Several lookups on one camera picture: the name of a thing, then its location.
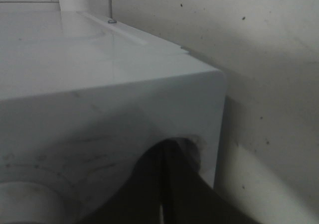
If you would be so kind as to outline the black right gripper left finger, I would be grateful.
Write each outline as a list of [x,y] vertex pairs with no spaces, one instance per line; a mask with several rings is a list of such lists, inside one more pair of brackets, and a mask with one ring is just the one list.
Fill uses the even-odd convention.
[[137,161],[130,178],[106,207],[108,224],[158,224],[162,146],[159,142]]

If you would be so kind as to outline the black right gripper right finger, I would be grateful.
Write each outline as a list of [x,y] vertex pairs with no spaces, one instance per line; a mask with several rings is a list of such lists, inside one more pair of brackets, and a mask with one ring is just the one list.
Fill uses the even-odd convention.
[[191,167],[175,140],[161,143],[161,203],[166,224],[255,224]]

